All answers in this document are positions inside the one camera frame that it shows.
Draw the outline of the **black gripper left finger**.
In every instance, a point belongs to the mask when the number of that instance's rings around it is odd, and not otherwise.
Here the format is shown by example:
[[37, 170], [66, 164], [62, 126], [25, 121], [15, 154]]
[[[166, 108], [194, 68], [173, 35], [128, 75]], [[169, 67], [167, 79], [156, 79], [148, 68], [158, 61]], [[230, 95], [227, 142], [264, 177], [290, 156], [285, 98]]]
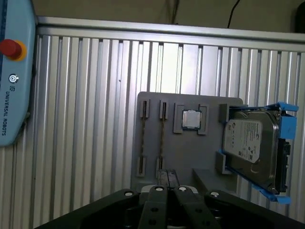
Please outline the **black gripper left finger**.
[[167, 170], [158, 183], [141, 192], [122, 189], [40, 225], [41, 229], [165, 229], [167, 227]]

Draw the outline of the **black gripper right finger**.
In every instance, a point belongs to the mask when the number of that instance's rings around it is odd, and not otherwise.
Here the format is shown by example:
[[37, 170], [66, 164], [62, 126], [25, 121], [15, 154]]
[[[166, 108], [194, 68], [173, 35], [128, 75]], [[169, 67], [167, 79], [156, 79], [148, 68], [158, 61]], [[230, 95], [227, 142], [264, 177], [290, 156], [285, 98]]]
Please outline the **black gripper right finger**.
[[180, 185], [175, 170], [167, 170], [170, 191], [178, 207], [172, 212], [190, 229], [303, 229], [304, 223], [220, 190], [201, 196]]

